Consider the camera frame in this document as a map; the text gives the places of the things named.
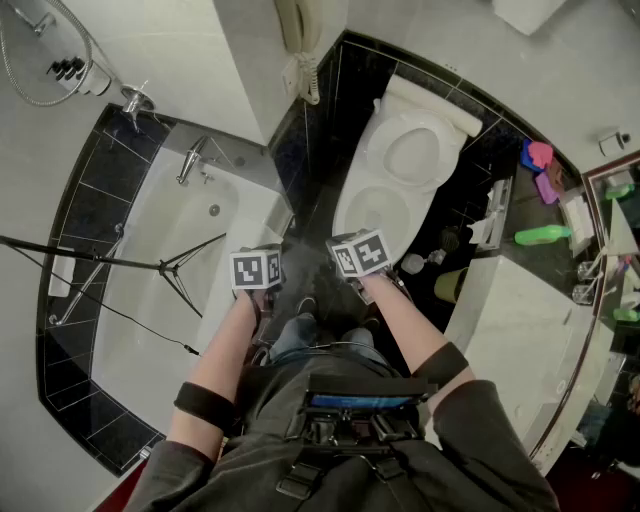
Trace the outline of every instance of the telephone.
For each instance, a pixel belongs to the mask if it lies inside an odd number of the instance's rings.
[[[320,103],[318,70],[311,52],[322,32],[322,0],[275,0],[284,43],[298,60],[302,79],[300,95],[312,105]]]

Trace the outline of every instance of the dark gray shirt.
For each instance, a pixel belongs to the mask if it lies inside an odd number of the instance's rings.
[[[250,368],[238,393],[238,405],[246,412],[246,435],[232,439],[230,451],[215,466],[192,448],[158,443],[126,510],[289,512],[274,495],[300,445],[284,442],[283,435],[311,372],[378,375],[337,355]],[[473,381],[453,391],[437,408],[434,429],[442,450],[426,441],[393,443],[425,510],[559,510],[511,428],[492,382]],[[366,462],[353,457],[334,466],[299,510],[375,512],[401,507]]]

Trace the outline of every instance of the shower hose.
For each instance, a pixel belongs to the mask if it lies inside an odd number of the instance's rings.
[[[87,32],[87,29],[84,28],[82,23],[80,23],[80,20],[76,18],[75,15],[60,0],[46,0],[46,2],[52,5],[58,12],[60,12],[60,14],[62,14],[67,19],[67,21],[69,21],[69,23],[71,23],[74,26],[74,28],[78,31],[78,34],[82,39],[82,42],[84,44],[84,48],[86,51],[86,57],[84,60],[85,72],[82,74],[82,77],[80,78],[80,80],[78,80],[78,83],[75,85],[75,87],[71,89],[65,96],[62,96],[61,98],[58,98],[52,101],[38,101],[36,99],[33,99],[24,91],[22,87],[20,87],[20,84],[18,83],[18,80],[16,79],[13,73],[13,68],[11,67],[11,61],[9,60],[9,54],[7,51],[7,41],[4,34],[4,25],[3,25],[4,22],[2,19],[2,12],[0,11],[0,49],[2,50],[2,60],[4,61],[4,67],[7,68],[7,75],[9,76],[9,81],[11,82],[11,85],[13,86],[13,88],[16,90],[16,92],[20,95],[20,97],[24,101],[36,107],[53,107],[55,105],[62,103],[63,101],[68,100],[71,96],[75,94],[75,92],[78,89],[80,89],[85,79],[87,78],[87,75],[89,74],[88,70],[90,70],[91,66],[93,65],[93,56],[91,52],[91,41],[90,41],[91,36],[89,35],[89,32]]]

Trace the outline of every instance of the trash can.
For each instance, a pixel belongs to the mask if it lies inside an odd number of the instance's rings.
[[[467,277],[468,269],[469,267],[465,267],[438,276],[436,284],[433,287],[433,293],[436,294],[436,297],[440,300],[451,302],[451,304],[458,302],[460,290],[462,290],[464,278]]]

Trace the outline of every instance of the bathtub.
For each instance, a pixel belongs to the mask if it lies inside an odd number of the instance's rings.
[[[280,243],[292,214],[280,193],[208,164],[197,164],[189,185],[182,187],[175,177],[183,161],[183,155],[160,149],[116,256],[156,263],[226,233],[179,272],[203,318],[157,272],[144,269],[112,267],[105,303],[202,352],[234,300],[228,254],[243,246]],[[173,400],[198,359],[180,345],[101,310],[92,378],[156,430],[166,434]]]

